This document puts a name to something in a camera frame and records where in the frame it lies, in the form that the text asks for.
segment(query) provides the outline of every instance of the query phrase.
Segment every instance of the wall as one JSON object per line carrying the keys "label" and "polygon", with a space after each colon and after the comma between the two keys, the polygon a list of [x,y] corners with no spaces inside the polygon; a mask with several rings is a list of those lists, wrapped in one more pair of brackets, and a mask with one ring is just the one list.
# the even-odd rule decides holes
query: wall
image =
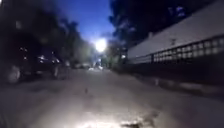
{"label": "wall", "polygon": [[224,34],[224,0],[219,0],[133,47],[128,51],[128,58],[144,56],[222,34]]}

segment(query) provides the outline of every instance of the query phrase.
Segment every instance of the sky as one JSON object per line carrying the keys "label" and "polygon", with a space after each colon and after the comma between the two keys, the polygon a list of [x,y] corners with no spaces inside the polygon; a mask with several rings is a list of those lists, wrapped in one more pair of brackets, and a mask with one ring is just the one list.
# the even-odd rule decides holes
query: sky
{"label": "sky", "polygon": [[109,0],[58,0],[58,6],[70,21],[78,22],[78,31],[87,41],[94,42],[114,30],[108,20]]}

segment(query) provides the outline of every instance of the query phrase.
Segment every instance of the metal fence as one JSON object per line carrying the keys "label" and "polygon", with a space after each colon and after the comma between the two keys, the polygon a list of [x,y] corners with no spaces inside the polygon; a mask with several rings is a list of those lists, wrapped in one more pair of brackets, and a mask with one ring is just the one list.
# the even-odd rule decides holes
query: metal fence
{"label": "metal fence", "polygon": [[175,60],[186,60],[215,55],[222,51],[224,51],[224,35],[136,57],[128,60],[128,63],[161,63]]}

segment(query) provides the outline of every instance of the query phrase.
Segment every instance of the road surface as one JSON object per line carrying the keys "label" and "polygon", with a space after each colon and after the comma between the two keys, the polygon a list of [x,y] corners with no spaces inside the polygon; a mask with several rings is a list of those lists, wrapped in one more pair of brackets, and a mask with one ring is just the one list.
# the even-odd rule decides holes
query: road surface
{"label": "road surface", "polygon": [[224,127],[221,101],[98,70],[1,88],[0,110],[1,127],[10,128]]}

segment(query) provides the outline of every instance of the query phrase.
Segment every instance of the tree canopy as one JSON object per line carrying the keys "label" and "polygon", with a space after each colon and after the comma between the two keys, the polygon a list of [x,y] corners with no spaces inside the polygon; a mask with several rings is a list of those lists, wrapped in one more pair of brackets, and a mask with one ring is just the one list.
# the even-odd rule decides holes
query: tree canopy
{"label": "tree canopy", "polygon": [[75,21],[60,16],[54,0],[5,0],[0,12],[0,33],[27,32],[66,60],[79,59],[85,44]]}
{"label": "tree canopy", "polygon": [[157,33],[213,0],[111,0],[114,36],[133,46],[149,33]]}

